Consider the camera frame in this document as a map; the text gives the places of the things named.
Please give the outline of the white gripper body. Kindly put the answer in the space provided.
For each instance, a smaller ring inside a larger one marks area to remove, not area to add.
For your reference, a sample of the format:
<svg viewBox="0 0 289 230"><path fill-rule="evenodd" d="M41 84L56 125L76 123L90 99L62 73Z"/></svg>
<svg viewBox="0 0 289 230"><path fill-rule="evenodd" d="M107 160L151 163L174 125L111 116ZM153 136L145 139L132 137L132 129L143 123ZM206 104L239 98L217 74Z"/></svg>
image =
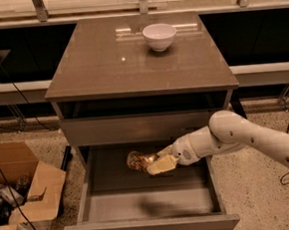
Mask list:
<svg viewBox="0 0 289 230"><path fill-rule="evenodd" d="M200 157L194 150L193 143L194 136L192 134L186 134L173 143L171 153L178 159L180 165L191 165L200 160Z"/></svg>

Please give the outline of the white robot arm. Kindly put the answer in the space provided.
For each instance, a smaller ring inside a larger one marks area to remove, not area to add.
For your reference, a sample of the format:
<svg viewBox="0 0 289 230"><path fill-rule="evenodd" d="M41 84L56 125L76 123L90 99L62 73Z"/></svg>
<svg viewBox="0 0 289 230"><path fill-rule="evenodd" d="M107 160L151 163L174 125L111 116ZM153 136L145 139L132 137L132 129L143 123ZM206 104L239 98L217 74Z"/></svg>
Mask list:
<svg viewBox="0 0 289 230"><path fill-rule="evenodd" d="M157 160L147 166L152 175L173 170L178 164L190 165L200 159L233 152L251 146L289 168L289 133L254 124L229 111L211 116L209 124L178 138L157 154Z"/></svg>

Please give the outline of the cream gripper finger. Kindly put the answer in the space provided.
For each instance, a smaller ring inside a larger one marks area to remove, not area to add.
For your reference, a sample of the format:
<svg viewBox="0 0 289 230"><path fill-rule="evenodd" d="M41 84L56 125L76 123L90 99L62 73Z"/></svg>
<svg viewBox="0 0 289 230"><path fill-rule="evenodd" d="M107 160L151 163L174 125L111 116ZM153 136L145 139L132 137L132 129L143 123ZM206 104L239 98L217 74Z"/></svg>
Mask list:
<svg viewBox="0 0 289 230"><path fill-rule="evenodd" d="M160 150L156 155L158 157L164 157L164 156L167 156L167 155L172 155L172 146L169 145L168 147Z"/></svg>
<svg viewBox="0 0 289 230"><path fill-rule="evenodd" d="M158 175L162 172L173 170L177 165L178 159L173 155L159 158L156 162L147 167L147 172L151 175Z"/></svg>

